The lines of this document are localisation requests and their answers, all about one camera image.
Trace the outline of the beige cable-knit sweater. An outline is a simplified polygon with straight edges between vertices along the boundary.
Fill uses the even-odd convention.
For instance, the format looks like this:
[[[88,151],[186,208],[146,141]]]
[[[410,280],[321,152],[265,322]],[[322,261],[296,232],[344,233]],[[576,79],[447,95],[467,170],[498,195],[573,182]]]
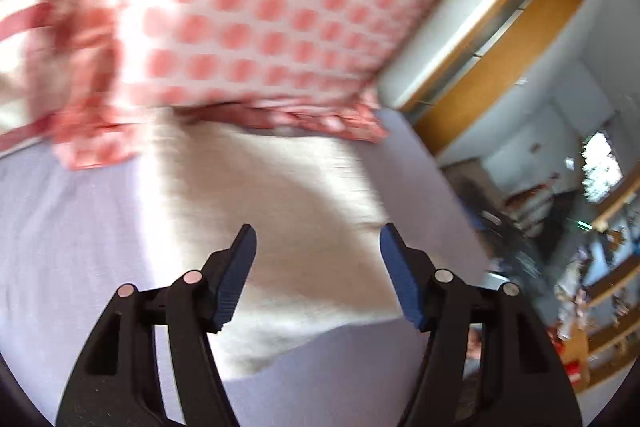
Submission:
[[[210,340],[226,381],[332,329],[398,319],[378,249],[386,223],[435,265],[484,277],[484,248],[433,157],[404,116],[378,116],[387,136],[371,144],[151,115],[134,179],[154,284],[204,265],[242,225],[257,234],[232,320]]]

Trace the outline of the wooden shelf with items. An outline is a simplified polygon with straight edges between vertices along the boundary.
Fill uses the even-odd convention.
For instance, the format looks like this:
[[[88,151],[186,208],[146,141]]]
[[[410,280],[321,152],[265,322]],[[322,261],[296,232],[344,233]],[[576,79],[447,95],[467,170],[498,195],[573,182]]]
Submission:
[[[555,251],[568,259],[555,283],[559,310],[548,335],[578,395],[619,374],[639,355],[639,168],[591,205],[573,191],[556,195],[547,217],[562,234]]]

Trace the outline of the lilac bed sheet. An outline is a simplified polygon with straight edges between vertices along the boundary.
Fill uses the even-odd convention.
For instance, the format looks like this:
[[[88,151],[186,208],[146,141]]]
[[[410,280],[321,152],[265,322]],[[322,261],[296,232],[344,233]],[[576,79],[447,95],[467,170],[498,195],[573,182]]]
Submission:
[[[398,112],[358,153],[405,242],[470,284],[487,258],[450,185]],[[131,162],[70,171],[46,144],[1,163],[1,353],[47,419],[115,289],[150,286]],[[423,337],[405,320],[343,327],[226,390],[244,426],[393,426],[409,398]]]

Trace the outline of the red checked pillow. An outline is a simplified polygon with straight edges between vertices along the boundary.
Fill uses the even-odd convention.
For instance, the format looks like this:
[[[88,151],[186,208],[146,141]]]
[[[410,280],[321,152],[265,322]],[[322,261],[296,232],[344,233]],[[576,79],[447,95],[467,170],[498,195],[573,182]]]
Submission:
[[[118,9],[122,0],[98,0]],[[1,154],[51,132],[70,95],[72,35],[81,0],[1,0]]]

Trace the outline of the pink polka dot pillow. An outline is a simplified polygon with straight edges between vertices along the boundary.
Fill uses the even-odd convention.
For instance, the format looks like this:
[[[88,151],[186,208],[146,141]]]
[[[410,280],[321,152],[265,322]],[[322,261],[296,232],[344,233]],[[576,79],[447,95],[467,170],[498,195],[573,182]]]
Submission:
[[[380,141],[376,77],[436,1],[80,0],[55,153],[134,156],[154,108]]]

